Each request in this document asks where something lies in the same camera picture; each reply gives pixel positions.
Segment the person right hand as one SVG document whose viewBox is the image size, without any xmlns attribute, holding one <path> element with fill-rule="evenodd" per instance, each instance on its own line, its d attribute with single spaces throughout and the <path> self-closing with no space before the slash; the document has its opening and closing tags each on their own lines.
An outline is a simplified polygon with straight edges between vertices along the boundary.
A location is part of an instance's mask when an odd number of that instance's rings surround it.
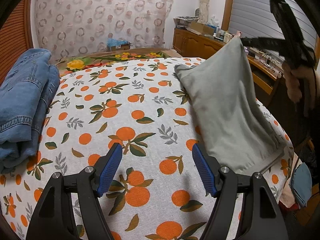
<svg viewBox="0 0 320 240">
<path fill-rule="evenodd" d="M 289 99 L 293 103 L 299 102 L 303 97 L 301 88 L 307 85 L 307 88 L 304 89 L 305 103 L 308 103 L 308 106 L 313 108 L 316 96 L 316 75 L 314 70 L 304 66 L 291 69 L 287 61 L 283 62 L 282 69 Z"/>
</svg>

